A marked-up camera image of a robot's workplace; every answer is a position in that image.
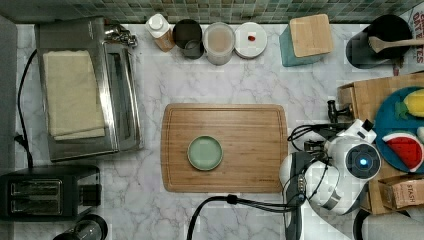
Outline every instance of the black cable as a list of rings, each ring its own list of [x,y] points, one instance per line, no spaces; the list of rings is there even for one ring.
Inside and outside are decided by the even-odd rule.
[[[231,194],[226,196],[226,197],[223,197],[223,196],[210,197],[210,198],[206,199],[205,201],[203,201],[197,207],[196,211],[193,213],[193,216],[191,217],[191,220],[190,220],[190,225],[188,227],[187,240],[191,240],[192,237],[193,237],[194,225],[196,224],[197,217],[199,216],[200,211],[202,210],[203,206],[206,205],[208,202],[212,202],[212,201],[226,201],[229,204],[233,204],[233,205],[241,204],[241,205],[254,207],[254,208],[258,208],[258,209],[261,209],[261,210],[264,210],[264,211],[269,211],[269,212],[274,212],[274,213],[286,213],[286,212],[293,211],[294,208],[298,207],[298,206],[292,206],[292,205],[288,205],[288,204],[274,204],[274,203],[256,202],[256,201],[238,198],[237,196],[231,195]],[[281,208],[284,208],[284,209],[268,208],[266,206],[281,207]]]
[[[293,201],[293,199],[295,197],[302,196],[302,195],[303,195],[303,200],[302,200],[302,202],[300,204],[300,205],[302,205],[306,201],[306,199],[307,199],[307,197],[303,193],[298,193],[298,194],[294,195],[292,198],[290,198],[289,201],[287,201],[287,204],[290,204],[290,202]],[[287,211],[287,212],[292,212],[292,211],[294,211],[296,209],[297,208],[295,208],[295,209],[289,209],[289,211]],[[283,224],[284,224],[284,228],[286,228],[286,214],[283,214]]]
[[[22,126],[22,135],[18,135],[15,137],[15,141],[17,141],[22,147],[24,147],[26,153],[27,153],[27,161],[28,161],[28,168],[33,168],[34,167],[34,163],[33,163],[33,159],[32,159],[32,154],[29,151],[29,143],[28,143],[28,136],[27,136],[27,132],[26,132],[26,128],[25,128],[25,122],[24,122],[24,117],[22,114],[22,109],[21,109],[21,94],[22,94],[22,88],[24,86],[24,81],[25,81],[25,76],[28,72],[29,66],[31,65],[32,59],[34,58],[35,54],[37,53],[37,49],[35,49],[31,56],[29,57],[25,69],[24,69],[24,73],[22,74],[22,78],[21,78],[21,82],[19,84],[19,90],[18,90],[18,113],[19,113],[19,119],[21,121],[21,126]]]
[[[304,136],[305,134],[307,134],[309,132],[313,131],[313,132],[318,133],[318,131],[321,130],[321,129],[326,129],[327,131],[334,132],[334,133],[338,132],[338,131],[334,130],[335,126],[332,126],[332,124],[300,125],[300,126],[296,127],[295,129],[293,129],[292,133],[287,138],[287,141],[291,142],[291,144],[293,145],[293,147],[297,151],[303,151],[298,146],[296,146],[294,141],[301,138],[302,136]]]
[[[315,196],[315,194],[317,194],[317,192],[318,192],[318,188],[321,186],[321,183],[322,183],[322,181],[324,180],[324,176],[325,176],[325,173],[327,172],[327,170],[328,170],[328,164],[329,164],[329,158],[328,158],[328,156],[327,156],[327,154],[326,153],[324,153],[325,154],[325,157],[326,157],[326,160],[324,161],[324,164],[325,164],[325,168],[324,168],[324,172],[322,172],[322,176],[321,176],[321,178],[320,178],[320,180],[319,180],[319,182],[318,182],[318,185],[317,185],[317,187],[315,188],[315,190],[312,192],[312,195],[311,196],[309,196],[308,197],[308,200],[311,200],[312,199],[312,197],[313,196]]]
[[[319,159],[326,159],[325,160],[325,170],[324,170],[324,173],[323,173],[323,175],[321,176],[321,179],[320,179],[320,182],[318,183],[318,186],[315,188],[315,190],[314,190],[314,193],[316,193],[317,191],[318,191],[318,188],[320,187],[320,185],[321,185],[321,182],[323,181],[323,179],[324,179],[324,176],[325,176],[325,173],[326,173],[326,170],[328,169],[328,163],[329,163],[329,159],[328,159],[328,155],[327,155],[327,153],[326,152],[312,152],[312,153],[310,153],[312,156],[313,156],[313,158],[311,159],[311,161],[309,161],[309,163],[307,164],[307,165],[305,165],[304,167],[303,167],[303,169],[299,172],[299,173],[297,173],[297,174],[295,174],[295,175],[293,175],[292,177],[290,177],[289,178],[289,180],[287,180],[287,182],[283,185],[283,191],[282,191],[282,195],[283,195],[283,202],[284,202],[284,190],[285,190],[285,188],[286,188],[286,186],[287,186],[287,184],[288,183],[290,183],[290,181],[293,179],[293,178],[295,178],[295,177],[298,177],[299,175],[301,175],[301,174],[305,174],[306,173],[306,171],[308,170],[308,168],[313,164],[313,163],[315,163],[315,162],[317,162],[317,161],[319,161]],[[302,194],[302,193],[298,193],[298,194],[296,194],[296,195],[294,195],[288,202],[287,202],[287,204],[290,204],[290,202],[295,198],[295,197],[297,197],[297,196],[299,196],[299,195],[303,195],[304,196],[304,199],[303,199],[303,201],[302,201],[302,203],[306,200],[306,199],[308,199],[308,200],[310,200],[315,194],[312,194],[311,196],[310,196],[310,198],[308,198],[305,194]],[[286,228],[286,214],[283,214],[283,224],[284,224],[284,228]]]

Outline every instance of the kitchen counter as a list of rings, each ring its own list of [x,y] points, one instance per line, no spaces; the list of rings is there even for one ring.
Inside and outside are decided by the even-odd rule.
[[[171,193],[163,187],[160,167],[161,122],[169,103],[274,103],[285,109],[288,130],[301,124],[328,122],[327,100],[337,87],[357,80],[392,76],[390,66],[359,70],[345,57],[347,41],[365,25],[332,25],[334,51],[313,65],[281,65],[279,35],[286,25],[264,25],[268,35],[265,52],[253,60],[235,53],[223,66],[206,56],[186,60],[174,47],[164,53],[144,25],[129,25],[139,46],[133,50],[139,114],[145,147],[138,152],[78,160],[70,164],[96,164],[101,168],[103,202],[98,214],[109,225],[107,239],[185,239],[197,206],[217,194]],[[33,26],[18,25],[18,79],[35,49]],[[23,112],[34,164],[50,164],[47,130],[41,102],[37,58],[23,91]],[[16,147],[17,168],[26,167],[24,150]],[[251,200],[278,202],[281,194],[239,194]],[[337,220],[343,228],[345,221]],[[244,206],[210,203],[203,208],[194,239],[285,239],[282,215]],[[15,239],[53,239],[72,223],[15,223]]]

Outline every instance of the power cord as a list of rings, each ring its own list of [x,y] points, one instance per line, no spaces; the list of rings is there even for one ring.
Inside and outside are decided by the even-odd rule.
[[[22,109],[21,109],[21,94],[22,94],[22,88],[24,86],[24,82],[25,82],[25,77],[26,74],[28,72],[29,66],[31,65],[32,59],[35,57],[35,54],[37,54],[37,49],[35,49],[31,56],[29,57],[25,69],[24,69],[24,73],[22,74],[22,78],[21,78],[21,82],[19,84],[19,90],[18,90],[18,113],[19,113],[19,119],[21,121],[21,126],[22,126],[22,135],[18,135],[14,138],[14,140],[16,142],[18,142],[26,151],[27,153],[27,161],[28,161],[28,168],[33,168],[34,167],[34,162],[32,159],[32,154],[29,151],[29,143],[28,143],[28,135],[26,132],[26,128],[25,128],[25,122],[24,122],[24,117],[22,114]]]
[[[241,204],[249,207],[258,208],[264,211],[274,212],[274,213],[286,213],[291,212],[294,209],[296,209],[297,205],[289,205],[289,204],[274,204],[274,203],[263,203],[263,202],[256,202],[251,201],[243,198],[238,198],[236,195],[228,195],[228,196],[217,196],[217,197],[210,197],[203,201],[196,209],[196,211],[193,214],[193,217],[191,217],[190,225],[188,227],[188,233],[187,233],[187,240],[191,240],[193,237],[193,230],[194,225],[196,224],[196,219],[200,214],[200,211],[202,210],[203,206],[206,205],[209,202],[212,201],[222,201],[227,202],[228,204],[236,205]]]
[[[337,133],[339,133],[342,130],[347,129],[351,123],[330,123],[330,124],[315,124],[315,125],[300,125],[293,129],[290,136],[287,138],[287,141],[291,142],[293,147],[297,151],[303,151],[300,149],[294,141],[301,138],[305,134],[309,132],[315,132],[319,135],[321,135],[325,139],[330,139],[332,136],[335,136]],[[312,141],[309,140],[308,144],[310,147],[317,147],[319,145],[322,145],[324,141]]]
[[[313,158],[311,159],[311,161],[307,164],[307,165],[305,165],[303,168],[302,168],[302,170],[301,171],[299,171],[298,173],[296,173],[295,175],[293,175],[292,177],[290,177],[289,178],[289,180],[287,180],[287,182],[283,185],[283,190],[282,190],[282,196],[283,196],[283,202],[285,201],[284,200],[284,191],[285,191],[285,189],[286,189],[286,186],[287,186],[287,184],[289,184],[290,183],[290,181],[293,179],[293,178],[296,178],[296,177],[299,177],[300,175],[304,175],[305,173],[306,173],[306,171],[308,170],[308,168],[312,165],[312,164],[314,164],[315,162],[317,162],[317,161],[322,161],[322,160],[324,160],[324,161],[322,161],[322,162],[324,162],[325,163],[325,170],[324,170],[324,172],[323,172],[323,174],[322,174],[322,176],[321,176],[321,179],[320,179],[320,181],[319,181],[319,183],[318,183],[318,185],[317,185],[317,187],[315,188],[315,190],[313,191],[313,193],[311,194],[311,196],[309,196],[309,197],[307,197],[306,196],[306,193],[305,192],[303,192],[303,194],[302,195],[300,195],[300,194],[296,194],[296,195],[294,195],[288,202],[287,202],[287,204],[289,204],[295,197],[297,197],[297,196],[301,196],[301,198],[299,198],[299,200],[301,201],[301,204],[300,205],[302,205],[306,200],[310,200],[316,193],[317,193],[317,191],[318,191],[318,188],[320,187],[320,185],[321,185],[321,183],[322,183],[322,181],[323,181],[323,179],[324,179],[324,176],[325,176],[325,173],[326,173],[326,171],[327,171],[327,169],[328,169],[328,164],[329,164],[329,158],[328,158],[328,155],[327,155],[327,153],[326,152],[322,152],[322,151],[320,151],[320,152],[312,152],[312,153],[310,153],[312,156],[313,156]],[[287,227],[287,225],[286,225],[286,214],[283,214],[283,224],[284,224],[284,227],[286,228]]]

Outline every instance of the cardboard box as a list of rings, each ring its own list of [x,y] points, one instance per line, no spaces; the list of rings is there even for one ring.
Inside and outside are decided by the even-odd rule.
[[[418,4],[411,10],[400,16],[405,20],[411,29],[412,38],[423,38],[424,29],[424,3]],[[402,67],[399,68],[399,75],[424,71],[424,48],[421,46],[411,46],[403,56]]]
[[[424,175],[403,175],[379,180],[383,205],[393,210],[424,205]]]

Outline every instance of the jar lid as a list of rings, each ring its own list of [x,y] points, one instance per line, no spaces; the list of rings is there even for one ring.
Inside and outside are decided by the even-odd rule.
[[[234,44],[234,31],[225,23],[214,23],[205,30],[204,46],[208,53],[215,56],[227,55],[234,50]]]
[[[247,22],[236,30],[235,51],[242,58],[255,58],[266,48],[268,38],[257,23]]]
[[[149,18],[145,26],[155,38],[161,37],[169,30],[169,23],[160,13]]]
[[[308,57],[333,51],[333,38],[327,15],[294,18],[290,20],[289,25],[296,57]]]
[[[163,20],[156,14],[149,19],[149,25],[153,30],[159,30],[163,26]]]

